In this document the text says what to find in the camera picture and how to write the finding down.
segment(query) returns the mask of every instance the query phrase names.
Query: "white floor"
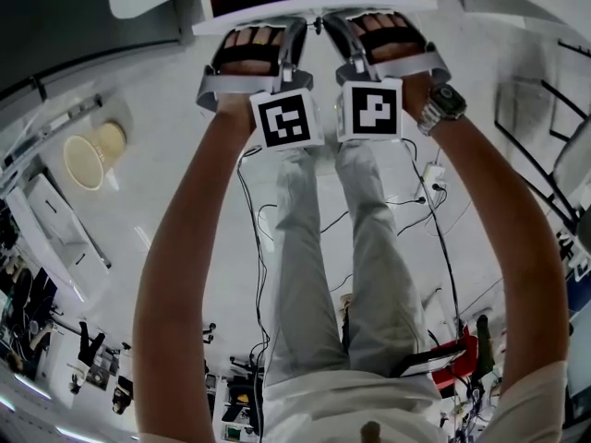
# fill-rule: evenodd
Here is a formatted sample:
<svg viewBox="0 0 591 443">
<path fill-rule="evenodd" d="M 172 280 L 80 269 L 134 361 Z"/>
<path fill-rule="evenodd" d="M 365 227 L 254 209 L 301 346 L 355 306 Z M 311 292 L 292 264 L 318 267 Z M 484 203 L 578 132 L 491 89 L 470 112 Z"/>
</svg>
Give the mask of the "white floor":
<svg viewBox="0 0 591 443">
<path fill-rule="evenodd" d="M 556 43 L 500 23 L 465 16 L 459 0 L 440 0 L 440 10 L 413 18 L 439 46 L 452 70 L 453 85 L 467 98 L 468 115 L 502 152 L 511 153 L 493 125 L 498 84 L 513 75 L 555 81 L 558 77 Z M 139 276 L 149 241 L 211 120 L 211 114 L 195 104 L 195 97 L 203 66 L 210 61 L 218 43 L 216 37 L 202 37 L 182 54 L 151 64 L 139 77 L 122 84 L 111 95 L 103 112 L 92 117 L 92 123 L 97 125 L 114 116 L 121 120 L 127 132 L 127 151 L 114 168 L 116 185 L 107 182 L 98 192 L 86 192 L 77 187 L 65 172 L 63 140 L 43 154 L 67 201 L 113 262 L 108 290 L 84 309 L 68 309 L 66 317 L 76 322 L 78 316 L 84 316 L 92 326 L 103 329 L 113 345 L 131 341 Z M 335 126 L 333 105 L 338 87 L 334 82 L 334 70 L 339 64 L 326 35 L 317 37 L 310 32 L 302 67 L 315 76 L 314 96 L 327 131 L 334 130 Z M 586 103 L 584 110 L 588 108 L 588 98 Z M 546 136 L 548 116 L 544 114 L 542 121 L 529 124 L 528 139 L 537 139 L 540 133 Z M 418 145 L 419 169 L 436 160 L 438 149 L 431 139 L 423 138 L 411 123 L 406 124 L 404 130 L 404 135 Z M 565 133 L 573 130 L 573 123 L 565 124 Z M 543 139 L 542 161 L 551 165 L 560 144 L 549 141 L 551 138 Z M 373 149 L 386 194 L 397 196 L 398 201 L 412 198 L 417 180 L 402 145 L 381 142 L 375 143 Z M 502 282 L 497 261 L 462 183 L 444 155 L 439 156 L 439 162 L 447 169 L 445 182 L 449 192 L 448 200 L 439 210 L 439 218 L 444 232 L 452 228 L 445 238 L 457 282 L 460 310 L 496 282 L 468 308 L 464 317 L 490 305 L 500 313 Z M 255 207 L 275 203 L 277 166 L 278 156 L 265 152 L 245 164 L 244 174 Z M 323 225 L 346 210 L 342 189 L 327 162 L 319 167 L 319 196 Z M 273 225 L 273 209 L 265 211 Z M 427 212 L 427 207 L 414 204 L 398 207 L 395 215 L 399 228 Z M 434 234 L 432 223 L 427 228 L 421 223 L 400 237 L 399 247 L 421 296 L 427 298 L 442 287 L 451 309 L 449 276 Z M 322 236 L 322 248 L 329 286 L 334 288 L 351 272 L 348 217 Z M 265 260 L 270 267 L 270 278 L 263 295 L 263 320 L 268 316 L 266 305 L 273 253 L 267 252 Z M 212 369 L 228 367 L 228 356 L 246 356 L 259 342 L 254 305 L 256 284 L 254 237 L 247 205 L 234 177 L 223 204 L 203 309 L 204 324 L 217 324 L 215 339 L 206 346 L 206 357 Z M 350 291 L 351 282 L 348 281 L 333 294 L 335 303 L 341 294 Z"/>
</svg>

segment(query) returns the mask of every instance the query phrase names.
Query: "light gray pants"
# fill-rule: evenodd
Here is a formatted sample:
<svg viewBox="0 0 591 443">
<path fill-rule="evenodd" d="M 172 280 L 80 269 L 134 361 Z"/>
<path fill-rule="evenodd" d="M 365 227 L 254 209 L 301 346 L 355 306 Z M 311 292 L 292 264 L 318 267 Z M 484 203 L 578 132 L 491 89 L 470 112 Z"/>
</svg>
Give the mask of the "light gray pants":
<svg viewBox="0 0 591 443">
<path fill-rule="evenodd" d="M 305 150 L 290 150 L 277 180 L 277 269 L 265 386 L 333 369 L 388 377 L 405 356 L 425 350 L 423 308 L 396 250 L 394 217 L 373 153 L 367 144 L 345 143 L 335 167 L 354 225 L 348 354 L 322 261 L 314 160 Z"/>
</svg>

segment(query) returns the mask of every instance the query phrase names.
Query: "wristwatch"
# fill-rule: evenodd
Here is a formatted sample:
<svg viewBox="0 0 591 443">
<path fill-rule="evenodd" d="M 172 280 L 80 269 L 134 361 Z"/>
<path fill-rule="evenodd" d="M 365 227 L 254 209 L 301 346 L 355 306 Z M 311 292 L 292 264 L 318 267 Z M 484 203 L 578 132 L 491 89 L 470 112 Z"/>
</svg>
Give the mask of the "wristwatch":
<svg viewBox="0 0 591 443">
<path fill-rule="evenodd" d="M 465 113 L 465 109 L 464 97 L 451 85 L 436 85 L 429 91 L 427 104 L 418 119 L 418 129 L 428 137 L 437 123 L 441 120 L 457 120 Z"/>
</svg>

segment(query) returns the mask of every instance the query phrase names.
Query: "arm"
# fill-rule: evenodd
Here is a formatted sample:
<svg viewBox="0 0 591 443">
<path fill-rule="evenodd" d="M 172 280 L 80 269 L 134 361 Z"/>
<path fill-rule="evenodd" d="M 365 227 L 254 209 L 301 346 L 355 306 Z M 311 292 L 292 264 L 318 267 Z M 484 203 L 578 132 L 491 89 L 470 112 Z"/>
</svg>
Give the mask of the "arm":
<svg viewBox="0 0 591 443">
<path fill-rule="evenodd" d="M 417 120 L 431 81 L 421 74 L 405 84 L 405 109 Z M 501 266 L 505 392 L 545 365 L 566 359 L 566 284 L 556 240 L 523 180 L 470 120 L 440 122 L 431 135 L 462 178 Z"/>
<path fill-rule="evenodd" d="M 154 237 L 133 333 L 141 433 L 215 441 L 203 379 L 201 306 L 223 197 L 251 129 L 248 98 L 220 103 Z"/>
</svg>

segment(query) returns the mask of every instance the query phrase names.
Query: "hand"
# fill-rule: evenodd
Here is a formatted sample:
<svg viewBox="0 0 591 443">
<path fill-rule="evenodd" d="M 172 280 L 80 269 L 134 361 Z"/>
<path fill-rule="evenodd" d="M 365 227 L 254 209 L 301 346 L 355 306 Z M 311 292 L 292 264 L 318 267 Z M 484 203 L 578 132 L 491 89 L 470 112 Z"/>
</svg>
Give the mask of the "hand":
<svg viewBox="0 0 591 443">
<path fill-rule="evenodd" d="M 405 27 L 406 23 L 396 15 L 377 14 L 373 16 L 364 16 L 361 19 L 363 26 L 350 22 L 353 31 L 361 36 L 369 31 L 379 30 L 380 28 Z M 400 59 L 415 54 L 423 53 L 423 48 L 414 42 L 389 42 L 379 48 L 374 49 L 371 55 L 377 63 Z M 429 72 L 421 72 L 413 76 L 403 78 L 403 108 L 415 120 L 421 115 L 425 104 L 427 103 L 429 89 L 433 86 L 433 80 Z"/>
<path fill-rule="evenodd" d="M 249 44 L 253 41 L 255 44 L 269 44 L 271 37 L 271 28 L 245 28 L 241 31 L 233 31 L 230 33 L 225 41 L 224 48 L 230 48 L 233 46 L 242 46 Z M 283 31 L 279 31 L 273 40 L 271 45 L 281 45 L 283 38 Z M 226 63 L 220 67 L 222 74 L 238 75 L 238 76 L 268 76 L 271 71 L 271 63 L 264 61 L 236 61 L 233 63 Z M 250 120 L 250 132 L 254 131 L 254 119 L 252 116 L 252 110 L 250 108 L 250 99 L 247 94 L 230 94 L 230 93 L 219 93 L 218 94 L 218 114 L 230 114 L 231 116 L 237 116 L 236 119 L 248 119 Z"/>
</svg>

